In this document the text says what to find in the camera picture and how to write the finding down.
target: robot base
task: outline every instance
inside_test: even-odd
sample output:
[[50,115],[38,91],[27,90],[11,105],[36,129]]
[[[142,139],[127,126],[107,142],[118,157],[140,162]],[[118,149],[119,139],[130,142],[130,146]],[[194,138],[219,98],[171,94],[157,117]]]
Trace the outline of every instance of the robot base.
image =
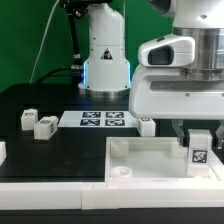
[[128,96],[129,92],[130,92],[129,88],[120,90],[120,91],[96,91],[96,90],[86,89],[85,86],[79,84],[80,94],[96,97],[96,98],[113,99],[117,97]]

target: cable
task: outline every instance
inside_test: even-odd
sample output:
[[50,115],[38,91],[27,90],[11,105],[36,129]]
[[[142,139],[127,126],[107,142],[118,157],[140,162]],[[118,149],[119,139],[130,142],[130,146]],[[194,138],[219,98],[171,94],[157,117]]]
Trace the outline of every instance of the cable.
[[39,58],[40,58],[40,55],[42,53],[42,50],[43,50],[43,46],[44,46],[44,43],[45,43],[45,39],[46,39],[46,36],[47,36],[47,33],[48,33],[48,30],[49,30],[49,27],[50,27],[50,24],[51,24],[51,20],[52,20],[52,17],[54,15],[54,12],[56,10],[56,7],[57,5],[59,4],[60,0],[57,0],[51,10],[51,13],[49,15],[49,18],[48,18],[48,22],[47,22],[47,25],[46,25],[46,28],[45,28],[45,31],[44,31],[44,35],[43,35],[43,38],[42,38],[42,42],[41,42],[41,45],[40,45],[40,50],[39,50],[39,53],[37,55],[37,58],[36,58],[36,61],[35,61],[35,64],[34,64],[34,67],[33,67],[33,71],[32,71],[32,75],[31,75],[31,78],[30,78],[30,83],[33,82],[33,78],[34,78],[34,75],[35,75],[35,71],[36,71],[36,67],[37,67],[37,64],[38,64],[38,61],[39,61]]
[[47,78],[51,78],[51,77],[70,76],[70,75],[54,75],[55,73],[61,72],[61,71],[71,71],[71,68],[70,67],[65,67],[65,68],[57,68],[57,69],[54,69],[54,70],[48,72],[43,77],[41,77],[40,79],[38,79],[35,83],[36,84],[40,84],[43,80],[45,80]]

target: black cable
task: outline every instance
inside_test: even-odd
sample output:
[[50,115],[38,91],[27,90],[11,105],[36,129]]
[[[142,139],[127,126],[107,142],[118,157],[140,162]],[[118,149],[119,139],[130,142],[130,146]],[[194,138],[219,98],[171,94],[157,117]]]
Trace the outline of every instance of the black cable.
[[71,71],[71,67],[65,67],[65,68],[57,68],[54,69],[50,72],[48,72],[46,75],[44,75],[43,77],[41,77],[40,79],[38,79],[35,83],[36,84],[41,84],[45,79],[50,78],[50,77],[54,77],[54,74],[57,72],[61,72],[61,71]]

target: white platform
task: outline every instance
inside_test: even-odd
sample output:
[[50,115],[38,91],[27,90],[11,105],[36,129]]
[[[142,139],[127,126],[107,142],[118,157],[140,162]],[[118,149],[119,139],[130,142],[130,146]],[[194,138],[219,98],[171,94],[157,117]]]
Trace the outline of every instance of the white platform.
[[[129,144],[122,158],[111,157],[117,139]],[[107,138],[105,182],[1,183],[0,209],[223,207],[223,164],[212,153],[208,178],[187,177],[186,159],[172,156],[175,144],[176,138]],[[131,175],[112,177],[120,166]]]

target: white cube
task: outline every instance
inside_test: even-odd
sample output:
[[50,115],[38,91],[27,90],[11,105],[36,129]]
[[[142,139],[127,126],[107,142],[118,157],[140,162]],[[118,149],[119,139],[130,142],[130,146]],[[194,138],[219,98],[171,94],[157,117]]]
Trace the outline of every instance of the white cube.
[[189,129],[189,148],[211,149],[212,136],[209,130]]
[[156,123],[149,118],[139,118],[137,119],[137,129],[142,137],[154,137]]
[[30,131],[34,129],[34,125],[38,122],[37,110],[24,110],[21,117],[21,124],[23,131]]
[[0,142],[0,166],[5,161],[6,157],[5,142]]
[[43,117],[34,125],[34,139],[48,140],[58,129],[58,118]]
[[187,175],[191,177],[209,177],[209,158],[212,136],[208,130],[189,130]]

